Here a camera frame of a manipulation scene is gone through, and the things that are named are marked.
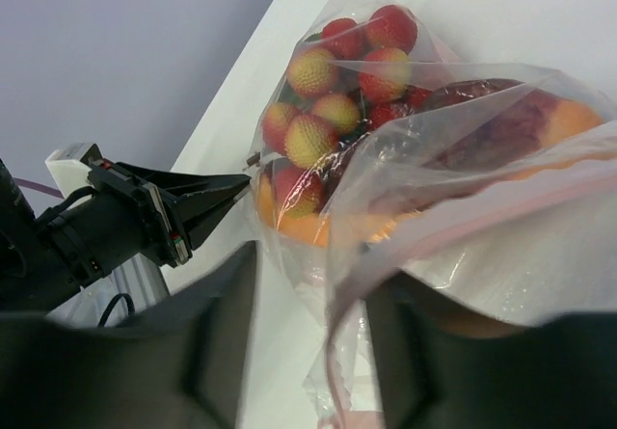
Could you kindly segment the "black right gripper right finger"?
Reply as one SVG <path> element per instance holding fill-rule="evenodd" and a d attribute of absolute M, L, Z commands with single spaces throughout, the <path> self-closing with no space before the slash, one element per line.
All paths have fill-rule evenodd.
<path fill-rule="evenodd" d="M 480 314 L 405 274 L 365 300 L 388 428 L 612 428 L 616 316 L 536 327 Z"/>

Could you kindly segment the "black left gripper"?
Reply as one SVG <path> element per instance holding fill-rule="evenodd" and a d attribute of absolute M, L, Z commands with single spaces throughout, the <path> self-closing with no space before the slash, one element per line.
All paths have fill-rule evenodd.
<path fill-rule="evenodd" d="M 101 214 L 99 226 L 117 239 L 102 253 L 115 260 L 141 253 L 172 267 L 190 259 L 251 180 L 246 174 L 156 171 L 105 158 L 92 160 L 90 168 L 88 181 L 96 190 L 90 205 Z"/>

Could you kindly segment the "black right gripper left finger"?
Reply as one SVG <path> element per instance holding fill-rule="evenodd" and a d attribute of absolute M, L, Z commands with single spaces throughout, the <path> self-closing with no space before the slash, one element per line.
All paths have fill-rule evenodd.
<path fill-rule="evenodd" d="M 258 246 L 108 328 L 1 317 L 5 428 L 233 428 L 242 406 Z"/>

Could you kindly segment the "clear zip top bag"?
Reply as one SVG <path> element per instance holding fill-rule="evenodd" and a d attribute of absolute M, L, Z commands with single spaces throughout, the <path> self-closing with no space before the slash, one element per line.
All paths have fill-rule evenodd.
<path fill-rule="evenodd" d="M 292 56 L 330 21 L 368 20 L 393 0 L 329 0 Z M 459 59 L 425 18 L 412 80 L 434 91 L 454 82 L 504 78 L 587 104 L 604 119 L 591 130 L 507 165 L 430 170 L 381 140 L 430 138 L 461 114 L 487 116 L 488 97 L 411 115 L 363 142 L 324 210 L 328 243 L 318 247 L 263 224 L 266 253 L 324 327 L 324 345 L 305 386 L 322 428 L 384 423 L 366 297 L 408 275 L 495 320 L 536 327 L 570 313 L 616 316 L 616 102 L 568 74 L 521 63 Z M 253 199 L 267 163 L 260 120 L 248 164 Z"/>

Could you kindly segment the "orange toy croissant bread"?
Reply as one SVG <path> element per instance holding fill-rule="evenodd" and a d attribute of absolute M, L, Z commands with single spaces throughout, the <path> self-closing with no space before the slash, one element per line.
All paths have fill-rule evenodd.
<path fill-rule="evenodd" d="M 486 107 L 488 114 L 480 117 L 467 111 L 448 126 L 439 128 L 435 138 L 430 138 L 414 127 L 407 140 L 378 141 L 379 152 L 387 155 L 400 152 L 430 170 L 482 171 L 507 165 L 604 123 L 601 115 L 585 103 L 538 88 L 526 89 L 523 82 L 513 79 L 460 81 L 430 92 L 418 110 L 381 127 L 411 115 L 471 103 L 482 97 L 490 99 Z M 353 155 L 363 142 L 374 137 L 377 130 L 361 140 Z M 286 221 L 282 224 L 273 222 L 269 213 L 259 205 L 259 184 L 263 170 L 259 174 L 255 192 L 259 220 L 297 241 L 318 247 L 326 246 L 329 226 L 324 210 L 326 205 L 316 220 Z"/>

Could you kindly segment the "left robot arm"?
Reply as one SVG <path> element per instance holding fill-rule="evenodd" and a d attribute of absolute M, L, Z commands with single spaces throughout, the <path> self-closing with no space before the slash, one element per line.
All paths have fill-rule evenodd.
<path fill-rule="evenodd" d="M 39 216 L 1 170 L 1 309 L 45 311 L 142 254 L 186 263 L 248 190 L 246 174 L 175 174 L 108 159 Z"/>

